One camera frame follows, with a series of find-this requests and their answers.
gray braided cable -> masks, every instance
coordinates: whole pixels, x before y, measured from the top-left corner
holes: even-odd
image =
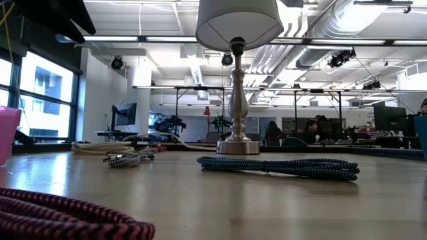
[[[109,162],[108,165],[111,168],[130,168],[138,166],[143,159],[153,159],[154,153],[157,152],[157,149],[144,149],[136,152],[126,152],[126,151],[108,151],[105,153],[104,162]]]
[[[284,173],[315,179],[355,181],[360,172],[357,163],[339,159],[298,159],[289,161],[259,161],[229,157],[199,157],[201,167],[213,171],[263,171]]]

pink cup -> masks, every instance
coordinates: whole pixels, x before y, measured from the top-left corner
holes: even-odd
[[[0,167],[11,154],[13,138],[20,120],[20,109],[0,106]]]

white lamp shade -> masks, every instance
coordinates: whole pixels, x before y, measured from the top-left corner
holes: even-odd
[[[209,49],[230,51],[230,41],[241,37],[250,50],[281,32],[276,0],[200,0],[195,37]]]

lamp stem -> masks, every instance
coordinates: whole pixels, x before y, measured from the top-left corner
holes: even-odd
[[[233,89],[228,103],[228,114],[233,118],[232,135],[226,141],[251,141],[245,135],[245,117],[248,114],[248,102],[243,90],[245,71],[241,66],[241,57],[235,56],[236,67],[232,72]]]

silver lamp base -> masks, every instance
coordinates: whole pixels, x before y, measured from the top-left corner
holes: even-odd
[[[255,155],[260,154],[260,142],[258,141],[218,141],[216,153]]]

